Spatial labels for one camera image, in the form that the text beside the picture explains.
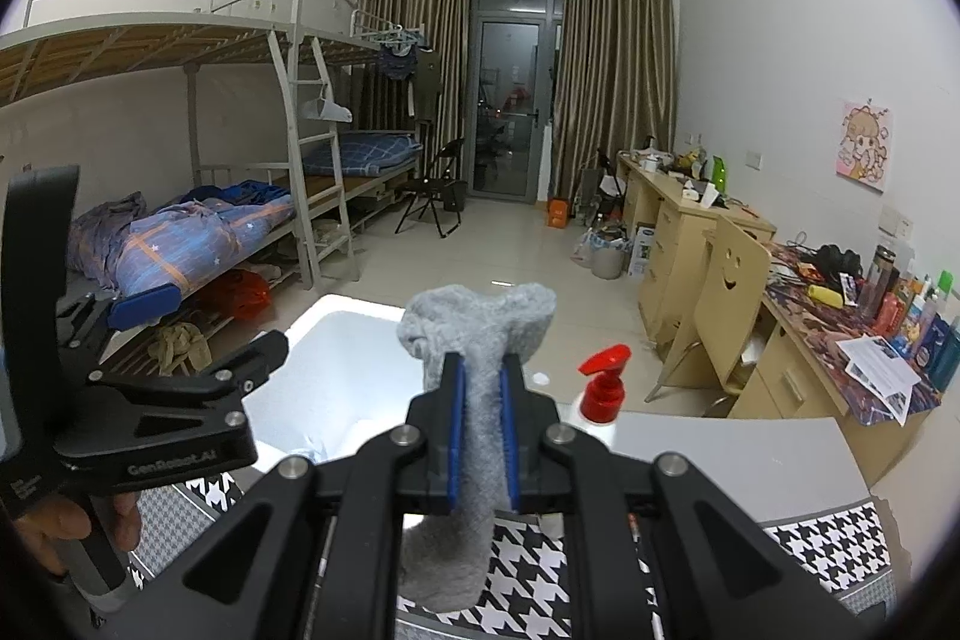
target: human hand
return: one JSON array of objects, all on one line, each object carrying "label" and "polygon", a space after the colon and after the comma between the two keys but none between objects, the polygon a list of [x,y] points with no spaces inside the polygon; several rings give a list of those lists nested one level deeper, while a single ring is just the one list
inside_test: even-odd
[{"label": "human hand", "polygon": [[[132,551],[140,542],[140,511],[136,494],[113,497],[116,526],[113,539],[121,551]],[[56,555],[55,540],[83,540],[90,534],[90,519],[73,501],[58,495],[40,504],[13,522],[20,538],[37,561],[49,572],[61,576],[66,568]]]}]

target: cardboard box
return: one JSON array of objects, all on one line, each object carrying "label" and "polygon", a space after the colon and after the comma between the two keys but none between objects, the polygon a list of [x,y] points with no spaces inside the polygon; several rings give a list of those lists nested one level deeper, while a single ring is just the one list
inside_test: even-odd
[{"label": "cardboard box", "polygon": [[650,250],[654,247],[655,226],[647,223],[638,223],[634,234],[634,252],[630,255],[630,266],[627,274],[630,277],[641,277],[647,271],[650,263]]},{"label": "cardboard box", "polygon": [[563,199],[551,199],[546,206],[546,224],[551,228],[565,228],[570,205]]}]

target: cartoon girl poster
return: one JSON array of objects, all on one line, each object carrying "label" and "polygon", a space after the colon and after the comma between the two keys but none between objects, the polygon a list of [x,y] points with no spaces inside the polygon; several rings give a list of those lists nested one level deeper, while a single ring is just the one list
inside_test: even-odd
[{"label": "cartoon girl poster", "polygon": [[866,104],[844,104],[843,138],[837,151],[837,175],[850,177],[883,191],[890,167],[893,116],[889,109]]}]

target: tiled floor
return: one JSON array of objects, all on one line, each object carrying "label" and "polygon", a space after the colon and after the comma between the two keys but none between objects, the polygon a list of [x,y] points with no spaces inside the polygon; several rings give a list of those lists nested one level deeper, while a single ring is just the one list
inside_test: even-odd
[{"label": "tiled floor", "polygon": [[[442,220],[452,215],[440,213]],[[643,397],[661,369],[637,311],[637,281],[626,275],[601,280],[570,261],[582,226],[564,230],[544,225],[544,213],[528,205],[472,199],[464,224],[446,239],[432,220],[408,221],[394,234],[398,215],[376,220],[356,244],[362,269],[359,282],[325,280],[327,292],[404,306],[421,290],[458,283],[477,292],[500,295],[498,283],[541,283],[557,293],[557,312],[544,344],[528,365],[550,378],[544,389],[560,402],[571,402],[586,381],[577,366],[608,345],[622,342],[634,357],[623,379],[626,410],[698,415],[713,399],[712,391],[666,389],[650,405]],[[346,273],[346,263],[328,263],[329,273]],[[275,292],[270,319],[224,330],[211,345],[215,352],[249,339],[260,329],[287,328],[316,300],[296,283]]]}]

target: screw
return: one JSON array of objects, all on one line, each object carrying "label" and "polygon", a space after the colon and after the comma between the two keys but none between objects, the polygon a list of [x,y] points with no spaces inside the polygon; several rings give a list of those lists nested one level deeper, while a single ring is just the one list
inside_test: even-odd
[{"label": "screw", "polygon": [[409,445],[413,445],[419,439],[419,429],[408,423],[401,423],[400,426],[397,426],[390,432],[390,439],[395,445],[406,448]]},{"label": "screw", "polygon": [[689,466],[690,462],[679,453],[664,453],[656,460],[656,467],[667,477],[680,477],[686,473]]},{"label": "screw", "polygon": [[552,423],[546,428],[546,438],[554,445],[568,445],[577,435],[577,429],[565,423]]},{"label": "screw", "polygon": [[298,477],[304,477],[309,469],[310,462],[303,456],[290,456],[280,461],[277,472],[280,472],[280,477],[286,477],[287,480],[296,480]]}]

